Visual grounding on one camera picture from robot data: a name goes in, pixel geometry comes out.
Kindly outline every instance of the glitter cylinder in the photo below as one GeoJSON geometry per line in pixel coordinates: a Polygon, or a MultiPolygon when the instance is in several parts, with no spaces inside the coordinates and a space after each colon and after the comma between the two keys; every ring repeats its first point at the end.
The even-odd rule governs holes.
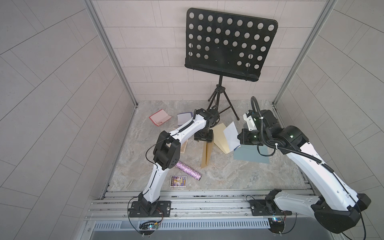
{"type": "Polygon", "coordinates": [[[200,180],[201,174],[192,168],[188,167],[185,163],[178,161],[176,164],[176,167],[179,168],[181,171],[187,173],[191,177],[193,177],[196,180],[200,180]]]}

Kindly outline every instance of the perforated black panel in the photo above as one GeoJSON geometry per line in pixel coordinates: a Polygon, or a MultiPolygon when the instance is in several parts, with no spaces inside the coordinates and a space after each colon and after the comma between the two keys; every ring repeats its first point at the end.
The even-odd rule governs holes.
{"type": "Polygon", "coordinates": [[[277,27],[271,19],[190,8],[185,66],[257,81],[277,27]]]}

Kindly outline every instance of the light blue paper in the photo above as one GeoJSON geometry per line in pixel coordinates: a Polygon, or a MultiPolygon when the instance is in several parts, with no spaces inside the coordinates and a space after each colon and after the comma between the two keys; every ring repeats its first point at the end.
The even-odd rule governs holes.
{"type": "MultiPolygon", "coordinates": [[[[261,154],[268,155],[267,146],[259,146],[261,154]]],[[[261,156],[257,152],[257,145],[240,145],[233,152],[234,160],[242,160],[249,162],[261,162],[269,164],[269,157],[261,156]]]]}

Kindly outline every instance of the tiled wall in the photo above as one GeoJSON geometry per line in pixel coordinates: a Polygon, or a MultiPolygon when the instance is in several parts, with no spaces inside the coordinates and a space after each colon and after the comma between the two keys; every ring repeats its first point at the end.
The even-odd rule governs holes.
{"type": "MultiPolygon", "coordinates": [[[[384,239],[384,1],[339,0],[277,108],[357,192],[367,237],[384,239]]],[[[361,223],[347,231],[362,239],[361,223]]]]}
{"type": "Polygon", "coordinates": [[[279,28],[258,82],[224,77],[230,99],[273,100],[325,1],[127,1],[93,4],[140,100],[208,99],[218,76],[184,67],[190,7],[272,18],[279,28]]]}
{"type": "Polygon", "coordinates": [[[0,238],[71,239],[132,110],[81,0],[0,1],[0,238]]]}

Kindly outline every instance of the gray marble surface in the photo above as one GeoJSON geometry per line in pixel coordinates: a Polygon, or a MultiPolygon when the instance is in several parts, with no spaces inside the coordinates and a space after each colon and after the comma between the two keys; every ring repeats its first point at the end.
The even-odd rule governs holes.
{"type": "MultiPolygon", "coordinates": [[[[193,112],[194,109],[207,108],[207,101],[142,101],[133,117],[127,140],[117,163],[109,191],[142,191],[146,186],[152,163],[145,159],[147,149],[155,144],[160,132],[177,128],[177,114],[193,112]],[[155,112],[164,109],[172,118],[156,126],[148,118],[155,112]]],[[[220,123],[228,126],[235,122],[238,132],[241,132],[245,121],[242,115],[251,109],[250,101],[236,100],[232,104],[240,117],[237,121],[229,109],[220,115],[220,123]]],[[[260,109],[271,109],[270,102],[259,101],[260,109]]],[[[228,106],[227,101],[220,101],[219,110],[228,106]]],[[[224,154],[216,145],[212,150],[211,160],[207,167],[201,169],[203,142],[188,140],[185,153],[180,155],[180,161],[189,165],[202,174],[200,181],[187,176],[186,187],[170,187],[171,175],[186,175],[180,169],[172,168],[162,190],[218,190],[218,189],[304,189],[305,184],[299,168],[287,156],[276,152],[269,157],[270,163],[255,163],[233,159],[233,152],[224,154]]],[[[153,149],[148,152],[148,159],[153,160],[153,149]]]]}

